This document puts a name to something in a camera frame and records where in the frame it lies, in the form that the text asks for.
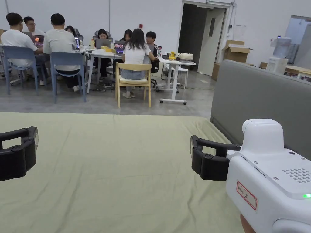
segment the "window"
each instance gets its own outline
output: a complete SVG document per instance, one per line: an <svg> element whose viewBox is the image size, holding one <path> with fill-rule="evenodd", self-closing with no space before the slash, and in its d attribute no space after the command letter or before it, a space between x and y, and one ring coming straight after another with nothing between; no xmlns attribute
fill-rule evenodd
<svg viewBox="0 0 311 233"><path fill-rule="evenodd" d="M211 27L210 27L210 33L209 33L209 37L212 37L213 36L213 32L214 32L214 26L215 26L215 20L216 18L212 18L212 21L211 21Z"/></svg>

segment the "white bag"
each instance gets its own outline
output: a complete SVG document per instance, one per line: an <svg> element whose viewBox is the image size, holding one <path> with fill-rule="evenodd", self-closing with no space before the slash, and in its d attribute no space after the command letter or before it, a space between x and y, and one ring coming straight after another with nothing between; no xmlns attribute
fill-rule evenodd
<svg viewBox="0 0 311 233"><path fill-rule="evenodd" d="M178 58L180 58L181 60L193 61L193 54L192 53L181 53L179 54Z"/></svg>

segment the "wooden chair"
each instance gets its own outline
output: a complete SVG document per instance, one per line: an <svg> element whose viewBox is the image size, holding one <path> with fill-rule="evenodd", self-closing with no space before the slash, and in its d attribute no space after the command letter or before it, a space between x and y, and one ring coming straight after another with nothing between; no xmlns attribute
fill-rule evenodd
<svg viewBox="0 0 311 233"><path fill-rule="evenodd" d="M141 80L131 80L122 78L120 75L119 68L130 71L146 71L145 78ZM132 65L132 64L116 64L116 99L118 99L118 107L120 106L120 87L145 87L144 89L144 100L146 99L146 90L149 89L149 107L151 107L151 65Z"/></svg>

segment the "denim shorts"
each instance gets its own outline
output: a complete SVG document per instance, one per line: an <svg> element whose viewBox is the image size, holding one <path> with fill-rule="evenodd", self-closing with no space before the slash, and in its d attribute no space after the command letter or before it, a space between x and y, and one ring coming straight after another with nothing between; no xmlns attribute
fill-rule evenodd
<svg viewBox="0 0 311 233"><path fill-rule="evenodd" d="M131 79L131 80L140 80L145 77L144 71L129 71L129 70L122 70L121 71L122 78Z"/></svg>

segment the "white t-shirt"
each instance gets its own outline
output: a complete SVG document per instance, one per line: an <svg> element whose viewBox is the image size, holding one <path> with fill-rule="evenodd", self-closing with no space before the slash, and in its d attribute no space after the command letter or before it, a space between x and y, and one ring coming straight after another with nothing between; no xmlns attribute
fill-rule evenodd
<svg viewBox="0 0 311 233"><path fill-rule="evenodd" d="M29 32L27 26L24 27L23 32ZM35 28L34 32L31 33L32 35L37 35L37 36L44 36L45 33L44 31L41 31L40 29Z"/></svg>
<svg viewBox="0 0 311 233"><path fill-rule="evenodd" d="M145 44L145 49L130 49L130 46L127 44L123 51L123 54L125 54L124 63L142 65L145 55L149 55L150 52L151 51L147 44Z"/></svg>
<svg viewBox="0 0 311 233"><path fill-rule="evenodd" d="M17 47L27 47L36 51L38 48L34 45L32 40L26 34L18 30L8 30L1 35L1 41L3 45L17 46ZM25 59L10 59L10 61L20 67L29 67L32 64L31 60Z"/></svg>
<svg viewBox="0 0 311 233"><path fill-rule="evenodd" d="M43 52L51 54L52 52L74 53L77 47L75 37L72 33L64 29L51 29L46 32L43 41ZM55 66L61 71L75 71L80 69L80 66Z"/></svg>

